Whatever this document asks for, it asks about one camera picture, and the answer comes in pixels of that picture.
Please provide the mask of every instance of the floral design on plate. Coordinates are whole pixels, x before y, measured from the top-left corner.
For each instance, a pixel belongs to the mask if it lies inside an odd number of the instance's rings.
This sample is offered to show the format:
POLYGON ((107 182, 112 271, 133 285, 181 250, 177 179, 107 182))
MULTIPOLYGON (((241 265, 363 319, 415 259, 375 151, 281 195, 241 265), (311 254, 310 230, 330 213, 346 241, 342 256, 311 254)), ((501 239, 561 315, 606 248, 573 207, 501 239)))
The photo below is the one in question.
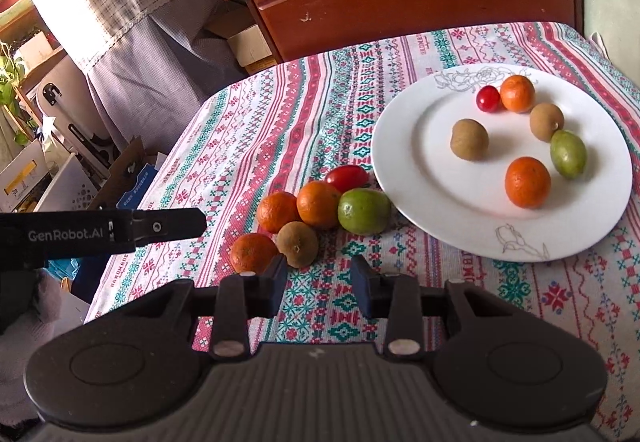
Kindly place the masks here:
POLYGON ((529 245, 522 235, 515 230, 511 224, 504 224, 495 229, 495 235, 498 241, 502 244, 502 252, 507 250, 523 250, 527 254, 542 260, 548 261, 550 259, 549 252, 546 250, 546 245, 542 244, 542 252, 535 247, 529 245))
POLYGON ((475 72, 469 72, 465 69, 463 72, 453 71, 440 72, 434 76, 439 89, 449 88, 454 92, 467 92, 469 90, 479 90, 483 86, 497 85, 509 76, 519 74, 530 78, 527 69, 521 69, 520 72, 514 72, 509 67, 492 67, 486 66, 475 72))

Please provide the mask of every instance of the ribbed gray surface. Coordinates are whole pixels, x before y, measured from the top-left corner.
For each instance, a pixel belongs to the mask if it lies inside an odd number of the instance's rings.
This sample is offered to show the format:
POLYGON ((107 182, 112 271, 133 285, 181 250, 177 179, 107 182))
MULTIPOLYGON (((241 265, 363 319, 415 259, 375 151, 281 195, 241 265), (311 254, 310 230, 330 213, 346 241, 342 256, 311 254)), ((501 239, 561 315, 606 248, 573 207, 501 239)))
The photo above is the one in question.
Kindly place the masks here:
POLYGON ((494 432, 448 408, 423 372, 372 345, 263 345, 223 364, 183 408, 121 434, 47 425, 34 442, 602 442, 588 426, 549 435, 494 432))

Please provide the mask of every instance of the green plant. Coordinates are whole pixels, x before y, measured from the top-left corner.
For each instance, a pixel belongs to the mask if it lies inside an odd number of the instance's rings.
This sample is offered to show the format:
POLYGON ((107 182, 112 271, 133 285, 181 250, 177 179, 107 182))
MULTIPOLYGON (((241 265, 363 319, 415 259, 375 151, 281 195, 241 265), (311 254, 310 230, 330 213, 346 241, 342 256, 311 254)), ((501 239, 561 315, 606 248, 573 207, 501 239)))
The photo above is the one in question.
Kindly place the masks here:
MULTIPOLYGON (((0 105, 6 106, 9 112, 23 125, 36 130, 36 123, 20 107, 15 87, 24 79, 24 61, 11 55, 9 45, 0 41, 0 105)), ((29 137, 22 131, 15 133, 14 141, 24 146, 29 143, 29 137)))

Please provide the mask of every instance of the tablecloth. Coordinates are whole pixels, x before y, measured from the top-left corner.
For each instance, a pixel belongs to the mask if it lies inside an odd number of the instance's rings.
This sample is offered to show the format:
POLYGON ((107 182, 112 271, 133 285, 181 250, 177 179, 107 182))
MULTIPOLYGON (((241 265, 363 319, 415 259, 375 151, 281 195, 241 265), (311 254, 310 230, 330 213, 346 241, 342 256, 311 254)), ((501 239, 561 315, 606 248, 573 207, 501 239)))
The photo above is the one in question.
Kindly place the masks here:
MULTIPOLYGON (((370 141, 384 107, 424 76, 477 62, 550 72, 603 105, 625 135, 634 171, 619 224, 587 251, 552 263, 461 252, 399 213, 377 236, 330 231, 321 237, 319 261, 290 273, 279 316, 252 321, 252 347, 261 340, 380 342, 385 320, 364 319, 351 293, 349 260, 363 254, 374 268, 415 275, 423 285, 463 278, 594 346, 609 372, 594 426, 611 439, 631 436, 640 428, 640 90, 563 24, 491 24, 384 39, 282 64, 222 90, 185 130, 140 206, 197 206, 209 227, 201 238, 113 257, 88 319, 175 278, 217 284, 232 273, 232 242, 258 229, 256 207, 270 192, 295 193, 347 163, 363 165, 375 186, 370 141)), ((196 348, 207 348, 211 324, 201 320, 196 348)), ((441 342, 437 320, 427 320, 427 348, 441 342)))

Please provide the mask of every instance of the round ceramic plate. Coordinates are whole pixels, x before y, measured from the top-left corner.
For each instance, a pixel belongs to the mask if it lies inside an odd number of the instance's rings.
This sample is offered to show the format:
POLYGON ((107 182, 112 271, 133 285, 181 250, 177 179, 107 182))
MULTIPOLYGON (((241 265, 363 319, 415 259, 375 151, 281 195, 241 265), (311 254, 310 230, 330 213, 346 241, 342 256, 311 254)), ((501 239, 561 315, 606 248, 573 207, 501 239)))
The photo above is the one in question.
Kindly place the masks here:
POLYGON ((477 64, 455 67, 409 86, 385 108, 372 139, 373 169, 398 210, 435 238, 462 250, 508 262, 556 260, 601 240, 616 225, 631 193, 631 160, 615 122, 590 96, 530 68, 477 64), (585 173, 562 178, 549 145, 529 130, 529 114, 486 114, 476 107, 485 85, 527 76, 536 102, 552 102, 588 150, 585 173), (489 133, 482 162, 450 150, 454 123, 473 118, 489 133), (516 158, 539 159, 551 174, 551 193, 537 210, 514 206, 504 174, 516 158))

